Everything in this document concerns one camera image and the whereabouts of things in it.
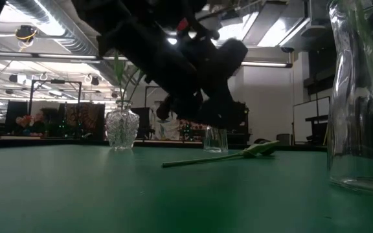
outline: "glass vase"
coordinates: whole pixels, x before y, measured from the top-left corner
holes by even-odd
[[[117,109],[106,116],[107,139],[115,150],[130,149],[139,128],[139,115],[130,110],[130,103],[117,104]]]
[[[204,138],[204,150],[211,153],[228,152],[227,130],[207,126]]]
[[[328,125],[331,182],[373,192],[373,1],[329,7],[338,54]]]

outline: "red object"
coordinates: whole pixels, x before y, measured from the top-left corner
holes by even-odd
[[[187,21],[187,19],[184,18],[184,19],[181,20],[181,22],[179,22],[176,30],[178,30],[178,31],[184,30],[184,29],[186,29],[187,26],[188,26],[188,21]]]

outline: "whiteboard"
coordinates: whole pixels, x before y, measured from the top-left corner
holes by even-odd
[[[329,115],[329,100],[329,97],[318,100],[319,116]],[[316,109],[316,100],[293,106],[295,142],[307,142],[306,137],[312,135],[311,122],[306,118],[317,117]]]

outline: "green table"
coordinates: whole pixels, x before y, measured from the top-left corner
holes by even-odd
[[[0,149],[0,232],[373,232],[373,195],[330,186],[325,153],[161,168],[209,155]]]

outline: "ventilation duct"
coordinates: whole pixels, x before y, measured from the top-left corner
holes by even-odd
[[[75,22],[63,11],[54,0],[9,0],[8,6],[28,16],[31,22],[42,32],[50,36],[62,36],[72,39],[55,41],[75,55],[97,55],[98,50]],[[114,86],[115,79],[112,65],[106,61],[88,63],[100,71],[101,75]]]

